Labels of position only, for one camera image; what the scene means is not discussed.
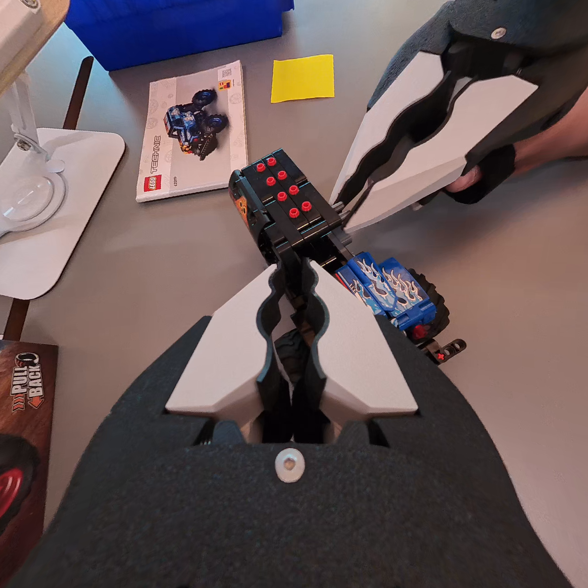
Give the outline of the person's right hand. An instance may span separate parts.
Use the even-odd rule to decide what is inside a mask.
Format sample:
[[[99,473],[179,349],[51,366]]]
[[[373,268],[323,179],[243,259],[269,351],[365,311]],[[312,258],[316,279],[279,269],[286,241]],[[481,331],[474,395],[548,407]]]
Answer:
[[[587,158],[587,92],[557,122],[499,149],[444,188],[460,203],[476,203],[511,176],[559,159]]]

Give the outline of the lego set box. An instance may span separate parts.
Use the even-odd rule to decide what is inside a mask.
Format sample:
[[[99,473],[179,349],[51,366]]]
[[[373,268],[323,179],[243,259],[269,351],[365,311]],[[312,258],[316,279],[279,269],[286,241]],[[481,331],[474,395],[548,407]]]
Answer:
[[[58,347],[1,341],[1,557],[43,531]]]

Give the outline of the lego monster truck model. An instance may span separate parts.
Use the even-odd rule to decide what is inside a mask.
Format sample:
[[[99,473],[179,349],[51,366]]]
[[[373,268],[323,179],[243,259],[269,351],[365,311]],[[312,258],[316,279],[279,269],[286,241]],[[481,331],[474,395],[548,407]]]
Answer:
[[[304,259],[317,262],[435,364],[466,349],[462,339],[445,346],[435,340],[450,322],[436,286],[394,258],[376,263],[367,252],[353,254],[351,237],[343,230],[343,205],[329,205],[282,149],[233,171],[229,193],[265,260],[283,268],[296,329],[282,335],[275,348],[293,384],[303,376],[312,344],[305,318],[307,296],[302,292]]]

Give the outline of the yellow paper note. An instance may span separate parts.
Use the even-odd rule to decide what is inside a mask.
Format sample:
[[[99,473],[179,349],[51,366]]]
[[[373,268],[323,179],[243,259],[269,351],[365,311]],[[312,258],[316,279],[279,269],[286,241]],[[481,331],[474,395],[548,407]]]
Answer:
[[[274,60],[270,102],[333,98],[334,56]]]

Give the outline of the wooden board with instruction sheet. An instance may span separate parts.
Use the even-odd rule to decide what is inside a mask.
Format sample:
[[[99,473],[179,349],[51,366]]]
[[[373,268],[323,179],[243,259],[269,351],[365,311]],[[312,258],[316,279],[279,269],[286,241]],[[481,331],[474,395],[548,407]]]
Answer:
[[[1,1],[1,94],[65,20],[69,1]]]

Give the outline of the lego instruction booklet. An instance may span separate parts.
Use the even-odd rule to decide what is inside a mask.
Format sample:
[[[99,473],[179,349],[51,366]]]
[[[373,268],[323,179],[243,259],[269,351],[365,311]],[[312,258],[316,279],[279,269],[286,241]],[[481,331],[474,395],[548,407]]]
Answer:
[[[136,202],[228,187],[249,164],[244,96],[239,60],[151,82]]]

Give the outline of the white stand with clear post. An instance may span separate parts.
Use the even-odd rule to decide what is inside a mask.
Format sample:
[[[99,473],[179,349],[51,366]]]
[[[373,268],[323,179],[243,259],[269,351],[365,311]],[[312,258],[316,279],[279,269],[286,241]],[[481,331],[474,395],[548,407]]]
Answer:
[[[1,162],[1,296],[51,290],[125,150],[118,134],[38,128],[25,72],[2,97],[14,144]]]

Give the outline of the blue storage bin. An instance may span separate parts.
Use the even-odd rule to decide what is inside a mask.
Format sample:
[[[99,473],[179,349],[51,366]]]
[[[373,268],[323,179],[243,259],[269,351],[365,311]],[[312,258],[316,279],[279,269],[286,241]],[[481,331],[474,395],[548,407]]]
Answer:
[[[293,1],[70,1],[65,24],[107,71],[280,37]]]

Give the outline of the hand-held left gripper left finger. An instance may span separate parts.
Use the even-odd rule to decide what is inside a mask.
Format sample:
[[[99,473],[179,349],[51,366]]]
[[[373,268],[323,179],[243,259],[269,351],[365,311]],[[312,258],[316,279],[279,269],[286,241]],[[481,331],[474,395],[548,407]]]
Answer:
[[[270,265],[211,317],[166,403],[172,414],[242,427],[276,408],[282,390],[272,332],[281,320],[282,268]]]

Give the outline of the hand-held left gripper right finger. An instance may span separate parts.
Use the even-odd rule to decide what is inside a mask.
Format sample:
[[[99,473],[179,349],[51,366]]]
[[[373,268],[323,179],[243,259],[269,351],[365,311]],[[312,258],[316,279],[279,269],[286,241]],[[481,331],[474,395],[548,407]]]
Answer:
[[[306,371],[311,405],[339,426],[414,415],[417,402],[378,318],[316,261],[303,261],[306,321],[315,337]]]

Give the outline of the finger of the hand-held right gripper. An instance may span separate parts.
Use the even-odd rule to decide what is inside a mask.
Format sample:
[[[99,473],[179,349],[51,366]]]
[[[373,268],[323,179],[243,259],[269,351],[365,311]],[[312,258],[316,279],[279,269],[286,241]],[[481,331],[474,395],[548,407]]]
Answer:
[[[397,171],[408,152],[442,125],[449,102],[450,73],[442,57],[418,52],[364,115],[329,202],[348,205],[366,182]]]
[[[516,76],[469,84],[453,102],[445,126],[411,149],[401,166],[376,182],[345,229],[370,226],[429,196],[459,178],[470,150],[521,105],[537,85]]]

